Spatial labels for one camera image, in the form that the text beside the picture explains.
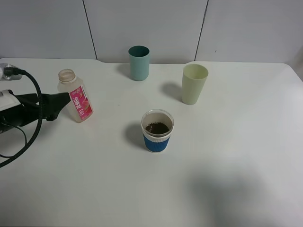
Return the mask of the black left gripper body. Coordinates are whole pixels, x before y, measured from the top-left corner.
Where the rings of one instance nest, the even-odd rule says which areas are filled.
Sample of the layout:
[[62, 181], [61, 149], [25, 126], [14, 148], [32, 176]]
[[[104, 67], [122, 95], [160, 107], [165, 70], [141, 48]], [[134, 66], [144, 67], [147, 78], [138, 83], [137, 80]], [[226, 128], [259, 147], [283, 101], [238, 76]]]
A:
[[14, 95], [21, 105], [0, 112], [0, 131], [23, 127], [38, 119], [38, 96], [35, 93]]

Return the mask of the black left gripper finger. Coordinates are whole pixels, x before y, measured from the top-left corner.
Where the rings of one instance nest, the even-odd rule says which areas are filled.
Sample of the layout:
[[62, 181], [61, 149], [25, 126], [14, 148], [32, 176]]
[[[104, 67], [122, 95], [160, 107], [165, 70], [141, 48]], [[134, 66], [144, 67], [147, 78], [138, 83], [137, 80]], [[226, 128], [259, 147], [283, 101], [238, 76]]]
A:
[[67, 92], [57, 94], [38, 94], [38, 120], [54, 121], [61, 110], [71, 101]]

